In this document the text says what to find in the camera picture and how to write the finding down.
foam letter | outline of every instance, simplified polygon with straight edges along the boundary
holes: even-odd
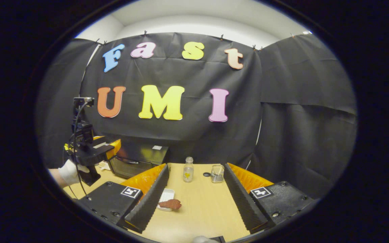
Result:
[[[103,54],[103,57],[105,58],[105,72],[109,71],[110,69],[118,65],[118,62],[115,61],[115,59],[118,60],[121,57],[120,50],[122,49],[124,49],[124,45],[120,44],[119,46]]]
[[[210,89],[210,93],[213,95],[213,112],[208,117],[211,122],[225,122],[227,116],[224,113],[226,96],[229,91],[225,89]]]
[[[125,87],[116,86],[114,88],[115,100],[114,107],[111,110],[106,107],[106,100],[110,91],[111,89],[108,87],[99,88],[97,90],[97,93],[99,93],[97,111],[102,117],[116,117],[116,115],[118,115],[119,111],[121,110],[122,93],[125,91]]]
[[[156,48],[155,43],[140,43],[136,46],[137,49],[134,49],[131,52],[132,57],[142,57],[142,58],[150,58],[154,55],[153,51]]]
[[[155,85],[145,85],[142,87],[144,92],[144,103],[142,111],[139,113],[140,118],[150,119],[153,114],[150,112],[150,106],[153,107],[153,112],[157,118],[160,118],[165,107],[166,113],[163,118],[166,120],[181,120],[182,114],[179,112],[181,105],[181,95],[184,93],[184,88],[181,86],[171,86],[163,98]]]
[[[242,68],[242,63],[238,62],[238,57],[242,58],[242,54],[238,52],[238,49],[226,49],[224,50],[224,53],[227,53],[227,63],[229,63],[229,66],[235,69]]]
[[[202,43],[189,42],[184,45],[184,50],[182,51],[182,57],[184,59],[199,60],[204,56],[202,51],[205,46]]]

pink letter i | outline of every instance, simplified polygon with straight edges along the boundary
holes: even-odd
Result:
[[[213,112],[208,117],[211,122],[225,122],[227,116],[224,113],[226,96],[229,91],[225,89],[210,89],[210,93],[213,95]]]

white wall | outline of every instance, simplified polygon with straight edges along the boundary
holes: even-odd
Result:
[[[82,31],[76,38],[86,39],[96,41],[100,38],[99,43],[104,41],[110,42],[116,40],[115,36],[123,28],[122,23],[117,20],[112,15],[107,15],[106,17],[96,21],[84,31]]]
[[[256,45],[266,47],[275,43],[279,38],[267,32],[256,29],[242,23],[207,16],[180,15],[160,17],[151,20],[144,20],[129,26],[125,26],[116,34],[115,39],[130,37],[133,35],[161,32],[181,32],[206,34],[232,40],[247,46]]]

white ceiling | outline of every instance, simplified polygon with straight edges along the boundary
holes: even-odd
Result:
[[[253,0],[139,0],[112,13],[124,26],[175,15],[201,15],[244,23],[284,39],[307,29]]]

table surface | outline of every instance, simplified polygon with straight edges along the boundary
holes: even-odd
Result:
[[[190,243],[200,235],[208,238],[223,236],[225,241],[249,235],[226,181],[212,183],[210,177],[202,175],[204,172],[211,172],[213,165],[215,164],[194,164],[193,181],[186,183],[182,179],[184,164],[168,163],[171,170],[166,188],[175,191],[175,199],[181,201],[181,208],[170,212],[156,209],[142,234],[129,231],[163,243]],[[97,171],[102,178],[91,187],[84,184],[87,193],[106,181],[125,181],[110,171]],[[85,196],[79,183],[71,188],[78,198]],[[64,190],[73,195],[68,187]]]

